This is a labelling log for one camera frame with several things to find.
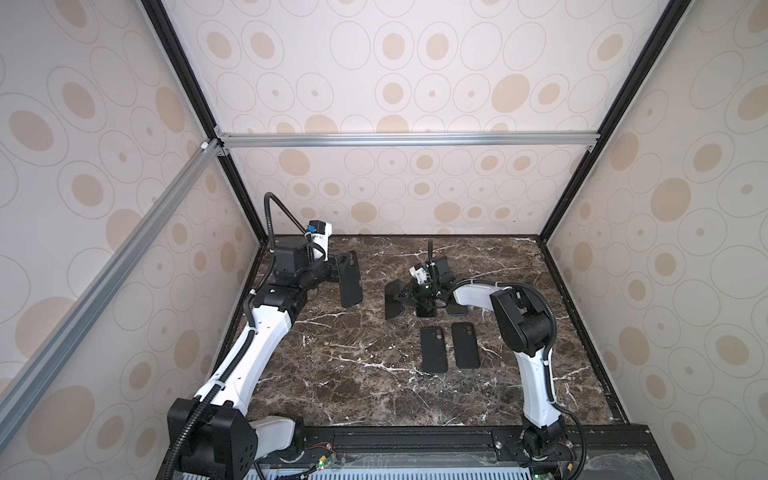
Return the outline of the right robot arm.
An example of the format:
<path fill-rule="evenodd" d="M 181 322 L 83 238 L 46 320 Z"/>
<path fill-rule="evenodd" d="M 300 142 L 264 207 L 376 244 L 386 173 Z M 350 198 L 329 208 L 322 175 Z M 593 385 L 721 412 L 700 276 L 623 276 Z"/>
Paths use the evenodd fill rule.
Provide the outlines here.
<path fill-rule="evenodd" d="M 410 280 L 385 286 L 385 319 L 401 316 L 406 307 L 420 318 L 433 318 L 441 308 L 465 315 L 479 308 L 494 314 L 503 342 L 515 355 L 523 389 L 522 433 L 519 449 L 531 461 L 542 461 L 567 445 L 566 420 L 578 433 L 580 455 L 556 468 L 562 479 L 575 479 L 587 460 L 587 445 L 576 415 L 557 401 L 552 353 L 558 326 L 554 313 L 534 287 L 520 282 L 459 279 L 445 256 L 435 257 L 428 242 L 426 262 L 410 269 Z"/>

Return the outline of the black phone case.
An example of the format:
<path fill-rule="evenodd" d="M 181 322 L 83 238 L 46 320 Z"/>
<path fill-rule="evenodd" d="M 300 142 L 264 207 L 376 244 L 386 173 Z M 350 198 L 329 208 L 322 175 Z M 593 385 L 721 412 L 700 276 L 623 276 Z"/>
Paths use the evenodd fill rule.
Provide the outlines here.
<path fill-rule="evenodd" d="M 448 371 L 445 334 L 440 326 L 420 329 L 422 368 L 426 373 L 442 374 Z"/>
<path fill-rule="evenodd" d="M 459 369 L 478 369 L 480 357 L 474 325 L 456 322 L 451 325 L 456 366 Z"/>
<path fill-rule="evenodd" d="M 348 251 L 337 256 L 340 303 L 343 308 L 358 305 L 363 300 L 363 289 L 357 253 Z"/>

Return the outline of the black phone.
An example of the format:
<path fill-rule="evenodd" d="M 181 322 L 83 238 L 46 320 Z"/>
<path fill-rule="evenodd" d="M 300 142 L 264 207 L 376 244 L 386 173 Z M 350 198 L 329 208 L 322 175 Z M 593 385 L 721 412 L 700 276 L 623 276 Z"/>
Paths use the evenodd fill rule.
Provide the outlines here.
<path fill-rule="evenodd" d="M 437 307 L 434 304 L 419 305 L 416 307 L 416 315 L 419 318 L 434 318 L 437 316 Z"/>
<path fill-rule="evenodd" d="M 394 280 L 384 288 L 384 315 L 386 321 L 393 321 L 403 315 L 404 306 L 398 299 L 403 292 L 405 284 L 400 280 Z"/>

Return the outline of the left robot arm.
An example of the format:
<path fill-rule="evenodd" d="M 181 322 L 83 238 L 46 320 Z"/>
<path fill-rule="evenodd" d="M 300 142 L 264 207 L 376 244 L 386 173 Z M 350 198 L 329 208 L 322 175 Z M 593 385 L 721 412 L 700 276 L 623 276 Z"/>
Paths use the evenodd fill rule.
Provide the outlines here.
<path fill-rule="evenodd" d="M 242 301 L 244 330 L 223 362 L 190 399 L 179 398 L 167 414 L 170 447 L 158 474 L 180 479 L 186 474 L 209 479 L 243 479 L 261 470 L 272 454 L 290 463 L 306 451 L 302 420 L 267 416 L 247 420 L 249 404 L 273 353 L 295 324 L 310 291 L 331 282 L 339 286 L 344 308 L 363 300 L 357 255 L 332 253 L 331 224 L 312 220 L 299 236 L 276 239 L 272 209 L 289 210 L 272 192 L 264 196 L 271 262 L 259 285 Z"/>

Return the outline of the blue phone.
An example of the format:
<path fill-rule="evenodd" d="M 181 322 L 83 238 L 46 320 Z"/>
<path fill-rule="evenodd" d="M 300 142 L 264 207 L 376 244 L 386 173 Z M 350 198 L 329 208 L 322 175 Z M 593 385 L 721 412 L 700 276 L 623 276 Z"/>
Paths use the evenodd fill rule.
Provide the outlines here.
<path fill-rule="evenodd" d="M 445 305 L 445 311 L 451 316 L 464 317 L 468 315 L 469 308 L 467 306 L 459 305 L 456 303 L 447 303 Z"/>

